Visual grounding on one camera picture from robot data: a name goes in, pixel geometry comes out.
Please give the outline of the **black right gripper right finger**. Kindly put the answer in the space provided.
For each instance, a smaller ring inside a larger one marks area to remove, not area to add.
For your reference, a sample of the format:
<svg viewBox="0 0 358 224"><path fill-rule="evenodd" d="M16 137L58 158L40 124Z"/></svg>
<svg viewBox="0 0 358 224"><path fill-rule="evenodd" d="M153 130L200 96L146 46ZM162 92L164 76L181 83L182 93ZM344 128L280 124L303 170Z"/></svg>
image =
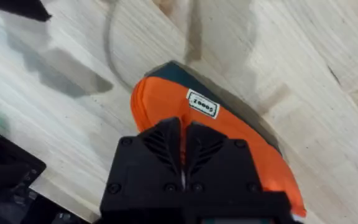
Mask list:
<svg viewBox="0 0 358 224"><path fill-rule="evenodd" d="M262 191L247 141L230 138L208 126L186 128L185 180L194 193Z"/></svg>

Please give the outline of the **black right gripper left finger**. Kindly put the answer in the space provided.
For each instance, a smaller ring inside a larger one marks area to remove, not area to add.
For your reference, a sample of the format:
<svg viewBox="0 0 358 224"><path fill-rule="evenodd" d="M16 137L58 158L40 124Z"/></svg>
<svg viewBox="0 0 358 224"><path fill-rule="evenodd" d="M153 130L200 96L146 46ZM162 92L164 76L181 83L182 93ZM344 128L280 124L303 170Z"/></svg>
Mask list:
<svg viewBox="0 0 358 224"><path fill-rule="evenodd" d="M104 193L182 194L180 137L181 122L172 117L157 122L136 136L120 138Z"/></svg>

